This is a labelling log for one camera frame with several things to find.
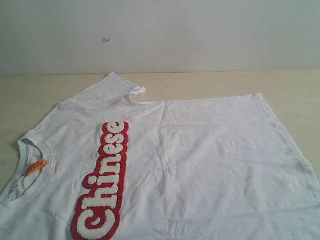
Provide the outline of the white t-shirt red Chinese lettering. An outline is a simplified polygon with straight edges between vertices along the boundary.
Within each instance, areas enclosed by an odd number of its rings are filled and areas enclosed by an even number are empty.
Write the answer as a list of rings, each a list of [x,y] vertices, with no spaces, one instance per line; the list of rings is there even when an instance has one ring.
[[[320,184],[261,94],[133,100],[145,91],[111,73],[18,141],[1,239],[319,239]]]

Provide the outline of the orange neck tag with string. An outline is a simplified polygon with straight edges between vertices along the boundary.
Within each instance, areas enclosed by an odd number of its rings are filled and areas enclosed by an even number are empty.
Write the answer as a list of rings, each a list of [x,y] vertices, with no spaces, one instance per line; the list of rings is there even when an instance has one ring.
[[[44,167],[46,167],[48,164],[50,164],[51,161],[50,160],[46,160],[46,159],[41,159],[33,164],[31,164],[26,172],[25,172],[25,176],[28,176],[34,172],[37,172],[39,170],[42,170]]]

